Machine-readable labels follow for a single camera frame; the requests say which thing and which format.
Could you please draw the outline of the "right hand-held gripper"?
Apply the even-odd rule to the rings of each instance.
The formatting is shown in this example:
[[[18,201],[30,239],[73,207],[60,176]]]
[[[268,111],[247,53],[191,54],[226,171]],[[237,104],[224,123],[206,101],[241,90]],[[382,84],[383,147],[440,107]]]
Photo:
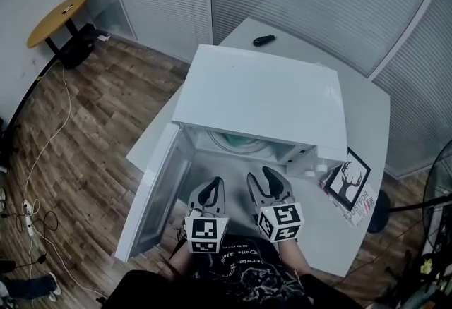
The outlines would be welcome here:
[[[296,240],[304,225],[299,202],[295,202],[290,182],[278,171],[264,166],[264,182],[249,172],[246,176],[251,200],[258,207],[257,226],[271,243]]]

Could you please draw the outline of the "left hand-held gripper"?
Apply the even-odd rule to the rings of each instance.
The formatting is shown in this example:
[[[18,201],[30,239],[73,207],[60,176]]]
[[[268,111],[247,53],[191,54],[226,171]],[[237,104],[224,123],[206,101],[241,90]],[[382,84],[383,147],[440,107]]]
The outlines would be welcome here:
[[[229,224],[224,181],[216,176],[198,185],[189,196],[188,206],[192,210],[184,218],[184,230],[189,252],[219,253]]]

